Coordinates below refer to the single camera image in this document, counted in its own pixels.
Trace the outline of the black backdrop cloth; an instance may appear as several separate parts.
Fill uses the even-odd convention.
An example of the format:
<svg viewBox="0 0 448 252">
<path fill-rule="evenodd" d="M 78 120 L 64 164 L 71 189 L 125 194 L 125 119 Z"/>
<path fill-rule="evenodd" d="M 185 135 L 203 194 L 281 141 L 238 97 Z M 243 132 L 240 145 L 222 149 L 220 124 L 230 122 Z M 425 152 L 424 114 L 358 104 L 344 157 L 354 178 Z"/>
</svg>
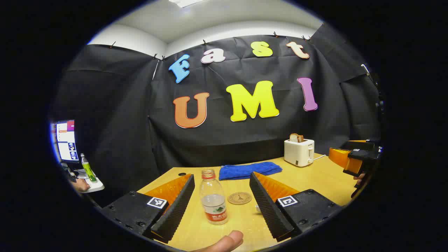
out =
<svg viewBox="0 0 448 252">
<path fill-rule="evenodd" d="M 105 184 L 107 205 L 173 167 L 213 167 L 282 157 L 291 133 L 327 154 L 378 138 L 379 93 L 367 61 L 329 24 L 310 41 L 226 38 L 164 60 L 86 45 L 63 73 L 50 107 L 74 120 L 76 146 Z"/>
</svg>

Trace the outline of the ceiling light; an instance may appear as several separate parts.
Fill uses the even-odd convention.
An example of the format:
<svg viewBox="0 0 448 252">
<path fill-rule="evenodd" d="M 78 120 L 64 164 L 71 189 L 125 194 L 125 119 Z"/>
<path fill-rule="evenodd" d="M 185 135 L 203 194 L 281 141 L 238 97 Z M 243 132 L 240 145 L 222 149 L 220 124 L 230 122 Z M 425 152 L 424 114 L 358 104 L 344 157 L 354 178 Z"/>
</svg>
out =
<svg viewBox="0 0 448 252">
<path fill-rule="evenodd" d="M 176 4 L 177 6 L 179 6 L 180 8 L 185 8 L 188 7 L 190 5 L 194 5 L 200 2 L 204 2 L 207 0 L 168 0 L 171 3 Z"/>
</svg>

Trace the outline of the white side table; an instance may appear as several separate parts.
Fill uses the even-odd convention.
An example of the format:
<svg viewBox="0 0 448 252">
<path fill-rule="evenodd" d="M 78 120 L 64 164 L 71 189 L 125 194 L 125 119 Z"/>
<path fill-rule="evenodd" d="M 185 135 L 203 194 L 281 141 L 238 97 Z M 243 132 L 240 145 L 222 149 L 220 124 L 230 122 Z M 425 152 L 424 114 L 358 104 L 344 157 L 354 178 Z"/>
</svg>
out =
<svg viewBox="0 0 448 252">
<path fill-rule="evenodd" d="M 97 192 L 99 190 L 104 190 L 105 186 L 103 185 L 103 183 L 100 181 L 99 178 L 96 177 L 97 182 L 91 182 L 88 179 L 88 176 L 85 174 L 84 169 L 79 169 L 79 170 L 74 170 L 74 171 L 69 171 L 68 172 L 69 175 L 69 179 L 70 178 L 80 178 L 80 179 L 85 179 L 85 181 L 91 186 L 91 188 L 86 191 L 86 192 L 81 192 L 82 194 L 86 194 L 86 193 L 93 193 L 93 192 Z"/>
</svg>

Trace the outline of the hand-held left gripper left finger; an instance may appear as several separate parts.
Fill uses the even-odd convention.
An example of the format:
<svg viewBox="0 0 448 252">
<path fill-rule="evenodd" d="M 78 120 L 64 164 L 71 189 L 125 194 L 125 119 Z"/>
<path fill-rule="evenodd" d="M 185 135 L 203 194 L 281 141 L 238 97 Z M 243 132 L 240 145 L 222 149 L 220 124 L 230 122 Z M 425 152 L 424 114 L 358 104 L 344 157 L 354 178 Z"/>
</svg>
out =
<svg viewBox="0 0 448 252">
<path fill-rule="evenodd" d="M 194 189 L 194 175 L 185 174 L 144 194 L 130 191 L 103 207 L 101 213 L 129 231 L 168 243 Z"/>
</svg>

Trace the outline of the green bottle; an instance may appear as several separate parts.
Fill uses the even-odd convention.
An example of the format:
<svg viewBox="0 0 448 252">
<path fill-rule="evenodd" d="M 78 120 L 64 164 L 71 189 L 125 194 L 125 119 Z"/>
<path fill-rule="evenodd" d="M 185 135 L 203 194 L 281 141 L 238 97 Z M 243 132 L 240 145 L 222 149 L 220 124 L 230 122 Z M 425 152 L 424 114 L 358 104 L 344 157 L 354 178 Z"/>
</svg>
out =
<svg viewBox="0 0 448 252">
<path fill-rule="evenodd" d="M 85 174 L 87 175 L 88 179 L 91 182 L 97 182 L 96 176 L 95 176 L 94 172 L 92 171 L 88 160 L 85 158 L 85 155 L 83 153 L 81 153 L 80 156 L 81 156 L 80 162 L 83 166 L 83 169 L 84 169 Z"/>
</svg>

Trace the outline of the blue towel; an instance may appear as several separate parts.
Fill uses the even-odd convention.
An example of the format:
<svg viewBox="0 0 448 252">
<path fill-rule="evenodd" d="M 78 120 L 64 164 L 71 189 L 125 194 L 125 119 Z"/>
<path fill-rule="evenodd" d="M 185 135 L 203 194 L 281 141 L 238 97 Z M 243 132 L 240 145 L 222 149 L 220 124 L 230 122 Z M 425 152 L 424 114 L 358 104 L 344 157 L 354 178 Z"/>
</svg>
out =
<svg viewBox="0 0 448 252">
<path fill-rule="evenodd" d="M 224 165 L 219 171 L 219 180 L 249 179 L 253 172 L 263 175 L 276 174 L 282 168 L 273 162 L 261 162 L 246 165 Z"/>
</svg>

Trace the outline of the round brown coaster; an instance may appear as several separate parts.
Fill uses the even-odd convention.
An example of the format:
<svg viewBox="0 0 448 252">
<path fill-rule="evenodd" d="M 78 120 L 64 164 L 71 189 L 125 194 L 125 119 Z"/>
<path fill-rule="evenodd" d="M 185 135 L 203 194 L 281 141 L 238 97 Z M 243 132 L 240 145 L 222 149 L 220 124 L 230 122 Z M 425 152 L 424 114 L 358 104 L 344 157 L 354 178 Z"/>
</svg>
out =
<svg viewBox="0 0 448 252">
<path fill-rule="evenodd" d="M 247 192 L 235 192 L 228 196 L 228 202 L 234 205 L 247 204 L 252 200 L 252 196 Z"/>
</svg>

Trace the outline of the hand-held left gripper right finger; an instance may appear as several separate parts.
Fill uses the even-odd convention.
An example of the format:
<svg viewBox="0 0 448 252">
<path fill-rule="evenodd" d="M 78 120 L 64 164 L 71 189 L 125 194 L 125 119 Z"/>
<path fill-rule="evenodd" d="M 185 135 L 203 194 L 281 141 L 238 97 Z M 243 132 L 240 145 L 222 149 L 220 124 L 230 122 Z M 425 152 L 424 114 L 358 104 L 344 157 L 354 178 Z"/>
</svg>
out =
<svg viewBox="0 0 448 252">
<path fill-rule="evenodd" d="M 250 187 L 278 242 L 317 228 L 342 209 L 313 189 L 299 192 L 258 172 L 251 173 Z"/>
</svg>

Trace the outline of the computer monitor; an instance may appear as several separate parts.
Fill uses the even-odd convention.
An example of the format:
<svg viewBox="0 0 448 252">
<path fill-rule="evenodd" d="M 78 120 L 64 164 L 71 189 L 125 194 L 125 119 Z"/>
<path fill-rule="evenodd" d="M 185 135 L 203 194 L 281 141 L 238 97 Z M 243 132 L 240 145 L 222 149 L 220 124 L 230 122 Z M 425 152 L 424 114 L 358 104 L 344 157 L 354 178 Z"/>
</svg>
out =
<svg viewBox="0 0 448 252">
<path fill-rule="evenodd" d="M 80 162 L 75 141 L 75 120 L 50 122 L 51 142 L 56 159 L 61 163 Z"/>
</svg>

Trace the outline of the clear plastic water bottle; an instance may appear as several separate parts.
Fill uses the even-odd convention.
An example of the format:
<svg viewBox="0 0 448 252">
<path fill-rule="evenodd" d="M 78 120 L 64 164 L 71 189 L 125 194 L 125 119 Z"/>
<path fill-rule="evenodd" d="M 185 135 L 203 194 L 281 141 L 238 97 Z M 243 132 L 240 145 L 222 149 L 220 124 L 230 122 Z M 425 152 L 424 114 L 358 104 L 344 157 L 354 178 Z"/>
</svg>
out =
<svg viewBox="0 0 448 252">
<path fill-rule="evenodd" d="M 213 225 L 222 225 L 228 221 L 226 198 L 222 185 L 213 169 L 201 171 L 202 182 L 199 187 L 200 201 L 206 218 Z"/>
</svg>

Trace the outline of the white toaster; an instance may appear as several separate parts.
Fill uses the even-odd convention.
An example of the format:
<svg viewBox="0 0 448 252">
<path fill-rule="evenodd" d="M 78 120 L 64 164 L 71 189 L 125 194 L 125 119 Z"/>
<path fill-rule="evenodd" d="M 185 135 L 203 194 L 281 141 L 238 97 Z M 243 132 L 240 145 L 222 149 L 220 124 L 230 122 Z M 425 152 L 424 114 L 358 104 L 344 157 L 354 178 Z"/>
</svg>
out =
<svg viewBox="0 0 448 252">
<path fill-rule="evenodd" d="M 303 142 L 284 141 L 284 160 L 297 167 L 305 167 L 314 162 L 315 142 L 304 139 Z"/>
</svg>

